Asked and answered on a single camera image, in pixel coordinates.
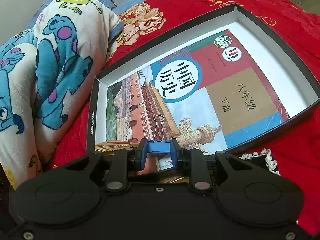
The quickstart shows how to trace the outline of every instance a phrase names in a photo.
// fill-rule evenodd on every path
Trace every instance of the white cartoon blanket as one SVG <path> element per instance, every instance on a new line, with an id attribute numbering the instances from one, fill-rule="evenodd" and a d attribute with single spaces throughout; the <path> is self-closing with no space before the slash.
<path id="1" fill-rule="evenodd" d="M 0 163 L 14 189 L 42 172 L 123 27 L 96 0 L 54 0 L 0 47 Z"/>

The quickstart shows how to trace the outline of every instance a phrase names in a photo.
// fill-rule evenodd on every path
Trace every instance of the screw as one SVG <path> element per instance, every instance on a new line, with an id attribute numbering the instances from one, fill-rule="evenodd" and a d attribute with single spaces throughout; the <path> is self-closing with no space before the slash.
<path id="1" fill-rule="evenodd" d="M 164 191 L 164 188 L 162 187 L 156 187 L 156 192 L 163 192 Z"/>
<path id="2" fill-rule="evenodd" d="M 294 232 L 289 232 L 287 233 L 287 235 L 285 236 L 286 240 L 294 240 L 296 238 L 296 234 Z"/>
<path id="3" fill-rule="evenodd" d="M 26 232 L 23 233 L 23 238 L 25 240 L 33 240 L 34 237 L 33 237 L 33 234 L 31 232 L 26 231 Z"/>
<path id="4" fill-rule="evenodd" d="M 112 181 L 107 184 L 107 187 L 109 189 L 120 189 L 122 188 L 122 186 L 123 186 L 122 183 L 119 181 Z"/>
<path id="5" fill-rule="evenodd" d="M 204 190 L 204 189 L 208 189 L 210 187 L 210 184 L 205 181 L 199 181 L 199 182 L 195 183 L 195 187 L 197 189 Z"/>

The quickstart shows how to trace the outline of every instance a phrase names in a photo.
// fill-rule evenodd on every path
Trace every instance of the white circle with title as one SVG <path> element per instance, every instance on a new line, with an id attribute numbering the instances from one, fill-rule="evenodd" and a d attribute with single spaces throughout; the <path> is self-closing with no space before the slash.
<path id="1" fill-rule="evenodd" d="M 232 40 L 228 36 L 219 36 L 214 40 L 214 44 L 219 48 L 226 48 L 230 46 Z"/>
<path id="2" fill-rule="evenodd" d="M 155 79 L 155 88 L 162 98 L 177 99 L 188 94 L 199 78 L 195 64 L 185 59 L 175 60 L 165 65 Z"/>
<path id="3" fill-rule="evenodd" d="M 222 56 L 225 60 L 234 62 L 241 58 L 242 52 L 237 47 L 229 47 L 223 51 Z"/>

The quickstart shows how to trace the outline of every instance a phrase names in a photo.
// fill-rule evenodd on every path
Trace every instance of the red and white logo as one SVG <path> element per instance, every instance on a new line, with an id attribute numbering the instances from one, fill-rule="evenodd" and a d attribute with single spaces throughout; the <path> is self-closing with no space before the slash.
<path id="1" fill-rule="evenodd" d="M 222 56 L 225 60 L 234 62 L 241 58 L 242 52 L 237 47 L 229 47 L 223 51 Z"/>

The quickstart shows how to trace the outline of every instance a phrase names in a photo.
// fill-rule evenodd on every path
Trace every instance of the red quilt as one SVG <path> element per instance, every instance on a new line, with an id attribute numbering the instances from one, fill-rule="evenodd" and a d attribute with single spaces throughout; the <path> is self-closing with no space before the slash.
<path id="1" fill-rule="evenodd" d="M 139 8 L 121 15 L 127 24 L 137 21 L 139 24 L 128 25 L 118 38 L 118 48 L 108 65 L 165 31 L 233 2 L 243 5 L 275 30 L 320 80 L 320 17 L 304 12 L 288 0 L 146 0 L 146 5 L 141 5 L 149 5 L 144 16 L 136 19 Z M 61 141 L 51 168 L 85 154 L 88 110 L 89 104 Z M 253 151 L 260 152 L 263 148 L 271 149 L 280 174 L 303 190 L 305 204 L 299 225 L 315 234 L 320 230 L 320 108 L 286 135 Z"/>

